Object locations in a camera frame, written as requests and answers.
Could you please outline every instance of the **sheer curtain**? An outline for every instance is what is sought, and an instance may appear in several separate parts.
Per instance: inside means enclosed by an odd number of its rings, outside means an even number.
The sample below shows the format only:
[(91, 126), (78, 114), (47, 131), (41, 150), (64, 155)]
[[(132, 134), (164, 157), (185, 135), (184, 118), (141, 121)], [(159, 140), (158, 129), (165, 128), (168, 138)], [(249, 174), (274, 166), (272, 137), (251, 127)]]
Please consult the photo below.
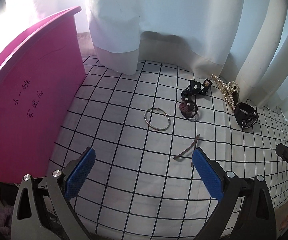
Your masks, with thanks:
[(80, 5), (82, 54), (132, 75), (138, 60), (240, 85), (240, 99), (288, 119), (288, 0), (0, 0), (0, 51), (43, 17)]

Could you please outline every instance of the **pink plastic bin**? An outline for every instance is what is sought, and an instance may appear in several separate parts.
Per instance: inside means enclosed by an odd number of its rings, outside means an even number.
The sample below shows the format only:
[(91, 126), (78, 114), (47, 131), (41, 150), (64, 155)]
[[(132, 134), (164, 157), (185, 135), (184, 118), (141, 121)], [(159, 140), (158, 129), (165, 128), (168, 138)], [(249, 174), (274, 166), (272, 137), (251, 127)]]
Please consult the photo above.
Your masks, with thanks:
[(0, 53), (0, 181), (45, 176), (54, 141), (85, 77), (73, 7), (18, 35)]

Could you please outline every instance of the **silver bracelet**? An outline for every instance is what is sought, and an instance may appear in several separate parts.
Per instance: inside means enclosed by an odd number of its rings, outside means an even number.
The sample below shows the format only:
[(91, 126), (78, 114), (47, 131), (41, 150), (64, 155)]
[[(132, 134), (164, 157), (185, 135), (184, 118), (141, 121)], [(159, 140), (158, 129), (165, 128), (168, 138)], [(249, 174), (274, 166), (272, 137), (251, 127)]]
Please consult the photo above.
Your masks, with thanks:
[[(168, 119), (168, 124), (167, 124), (167, 126), (165, 127), (165, 128), (157, 128), (157, 127), (154, 127), (153, 125), (151, 125), (149, 122), (148, 122), (148, 120), (147, 120), (147, 118), (146, 118), (146, 113), (149, 111), (149, 110), (151, 110), (151, 109), (156, 109), (157, 111), (162, 111), (164, 114), (165, 114), (165, 116), (167, 117), (167, 119)], [(149, 109), (147, 109), (146, 111), (145, 111), (145, 113), (144, 113), (144, 119), (145, 119), (145, 122), (150, 126), (150, 127), (152, 127), (154, 130), (157, 130), (157, 131), (165, 131), (165, 130), (167, 130), (168, 128), (169, 128), (169, 126), (170, 126), (170, 124), (171, 124), (171, 120), (170, 120), (170, 117), (168, 116), (168, 114), (167, 114), (167, 112), (165, 112), (164, 110), (162, 110), (161, 108), (154, 108), (154, 107), (151, 107), (151, 108), (149, 108)]]

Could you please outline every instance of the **white grid tablecloth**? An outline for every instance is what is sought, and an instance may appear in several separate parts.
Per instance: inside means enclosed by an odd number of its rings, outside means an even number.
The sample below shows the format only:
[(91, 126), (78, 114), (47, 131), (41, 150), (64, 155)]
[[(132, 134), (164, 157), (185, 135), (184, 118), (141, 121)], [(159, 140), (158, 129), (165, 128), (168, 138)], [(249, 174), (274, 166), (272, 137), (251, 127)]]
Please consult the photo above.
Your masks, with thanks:
[[(277, 144), (288, 147), (288, 120), (279, 108), (257, 109), (258, 123), (242, 131), (212, 85), (206, 96), (196, 96), (199, 119), (189, 122), (178, 105), (195, 79), (192, 73), (145, 61), (127, 76), (92, 56), (83, 58), (87, 75), (55, 142), (49, 172), (77, 159), (87, 146), (95, 149), (95, 165), (71, 200), (90, 232), (112, 239), (192, 239), (217, 205), (191, 168), (192, 150), (173, 160), (197, 134), (197, 146), (225, 171), (244, 178), (263, 175), (274, 207), (288, 199), (288, 164), (275, 154)], [(169, 114), (168, 130), (148, 128), (143, 115), (150, 107)], [(156, 127), (167, 124), (161, 114), (147, 116)], [(225, 234), (240, 208), (239, 198)]]

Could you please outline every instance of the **brown strip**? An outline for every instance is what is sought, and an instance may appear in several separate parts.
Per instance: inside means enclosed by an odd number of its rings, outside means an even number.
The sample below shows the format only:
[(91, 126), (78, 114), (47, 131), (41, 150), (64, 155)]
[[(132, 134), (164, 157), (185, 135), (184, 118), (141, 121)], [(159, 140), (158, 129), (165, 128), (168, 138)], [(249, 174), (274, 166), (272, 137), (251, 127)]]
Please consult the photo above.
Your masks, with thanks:
[(191, 144), (186, 150), (182, 151), (179, 155), (176, 155), (173, 159), (176, 160), (176, 159), (178, 159), (179, 157), (183, 156), (183, 155), (184, 155), (185, 153), (187, 153), (193, 146), (194, 146), (194, 149), (195, 149), (199, 137), (200, 137), (200, 134), (195, 137), (195, 140), (192, 142), (192, 144)]

